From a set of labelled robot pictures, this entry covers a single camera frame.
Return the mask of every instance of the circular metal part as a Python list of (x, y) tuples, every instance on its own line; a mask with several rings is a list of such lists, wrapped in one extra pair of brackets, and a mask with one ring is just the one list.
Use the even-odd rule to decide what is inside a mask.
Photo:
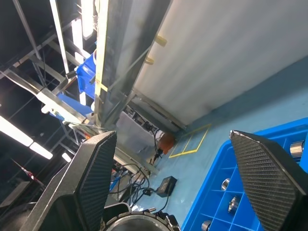
[(290, 153), (292, 157), (302, 157), (305, 141), (292, 143), (290, 146)]
[(230, 178), (226, 178), (223, 183), (221, 184), (221, 190), (223, 191), (226, 191), (228, 185), (229, 185), (229, 182), (230, 182)]
[(232, 198), (232, 200), (229, 202), (228, 212), (229, 213), (235, 213), (237, 210), (237, 207), (239, 206), (240, 199), (235, 196)]
[(202, 231), (209, 231), (211, 223), (212, 223), (211, 220), (206, 220), (205, 222), (203, 222), (202, 226), (201, 226), (201, 230)]
[(118, 218), (105, 231), (170, 231), (167, 223), (145, 214), (135, 214)]

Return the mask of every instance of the orange object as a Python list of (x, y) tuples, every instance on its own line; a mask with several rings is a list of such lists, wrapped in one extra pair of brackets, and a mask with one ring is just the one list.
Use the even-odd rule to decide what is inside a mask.
[(165, 133), (158, 141), (158, 148), (163, 150), (164, 154), (167, 154), (175, 143), (175, 137), (170, 133)]

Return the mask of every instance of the yellow tape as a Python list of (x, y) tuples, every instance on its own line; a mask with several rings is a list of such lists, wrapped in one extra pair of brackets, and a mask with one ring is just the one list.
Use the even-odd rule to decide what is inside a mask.
[[(207, 132), (208, 132), (208, 130), (209, 130), (210, 127), (211, 127), (211, 124), (207, 124), (207, 125), (205, 125), (205, 126), (202, 126), (202, 127), (200, 127), (200, 128), (197, 128), (197, 129), (195, 129), (195, 130), (193, 130), (193, 131), (191, 131), (191, 132), (188, 132), (187, 134), (184, 134), (183, 136), (181, 136), (179, 142), (176, 144), (176, 146), (175, 146), (174, 149), (172, 150), (172, 153), (170, 154), (169, 158), (173, 158), (173, 157), (176, 157), (176, 156), (180, 156), (180, 155), (185, 155), (185, 154), (190, 154), (190, 153), (195, 153), (195, 152), (197, 152), (197, 151), (199, 150), (201, 144), (203, 143), (203, 140), (205, 139), (205, 137), (206, 137), (206, 135), (207, 135)], [(190, 140), (192, 139), (194, 133), (197, 132), (197, 131), (200, 131), (200, 130), (202, 130), (202, 129), (204, 129), (204, 128), (207, 128), (207, 129), (206, 129), (206, 131), (205, 131), (205, 133), (204, 133), (202, 139), (200, 140), (200, 142), (199, 142), (199, 144), (198, 144), (198, 147), (197, 147), (196, 149), (193, 149), (193, 150), (185, 151), (185, 149), (187, 148), (187, 146), (188, 146)], [(190, 134), (191, 134), (191, 136), (189, 137), (188, 142), (187, 142), (185, 148), (183, 149), (183, 151), (182, 151), (181, 153), (178, 153), (178, 154), (173, 154), (174, 150), (177, 148), (177, 146), (178, 146), (178, 144), (180, 143), (180, 141), (182, 140), (182, 138), (183, 138), (183, 137), (186, 137), (187, 135), (190, 135)]]

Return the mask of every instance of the blue storage crate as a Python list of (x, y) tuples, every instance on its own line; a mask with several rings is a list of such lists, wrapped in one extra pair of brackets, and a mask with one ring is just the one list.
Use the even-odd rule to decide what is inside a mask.
[[(293, 142), (304, 141), (308, 137), (308, 118), (280, 125), (256, 133), (274, 140), (290, 153)], [(308, 172), (308, 142), (300, 159), (295, 159)], [(230, 178), (226, 191), (221, 184)], [(228, 213), (230, 200), (240, 198), (235, 214)], [(204, 221), (212, 221), (210, 231), (263, 231), (260, 222), (244, 192), (243, 183), (236, 164), (231, 141), (225, 142), (209, 170), (209, 173), (183, 223), (183, 231), (201, 230)]]
[(93, 60), (93, 55), (94, 53), (76, 70), (79, 92), (85, 92), (92, 99), (94, 99), (95, 95), (95, 83), (90, 84), (90, 81), (95, 76), (96, 72), (96, 65)]

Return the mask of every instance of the power adapter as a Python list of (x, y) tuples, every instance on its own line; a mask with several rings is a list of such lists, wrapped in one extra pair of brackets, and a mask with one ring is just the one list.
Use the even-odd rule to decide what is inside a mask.
[(167, 197), (168, 195), (171, 195), (177, 181), (178, 180), (173, 176), (164, 178), (160, 186), (157, 188), (156, 194), (160, 197)]

